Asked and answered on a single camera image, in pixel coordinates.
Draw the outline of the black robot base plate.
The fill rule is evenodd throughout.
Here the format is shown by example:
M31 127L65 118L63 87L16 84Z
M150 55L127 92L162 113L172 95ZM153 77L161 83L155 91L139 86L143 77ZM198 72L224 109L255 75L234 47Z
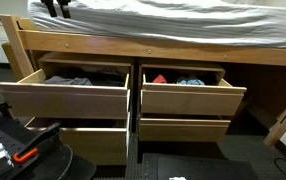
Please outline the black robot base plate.
M16 163L13 155L37 134L11 117L8 104L0 104L0 143L9 152L14 165L11 169L0 170L0 180L93 180L96 165L75 154L62 142L60 134L48 150L27 163Z

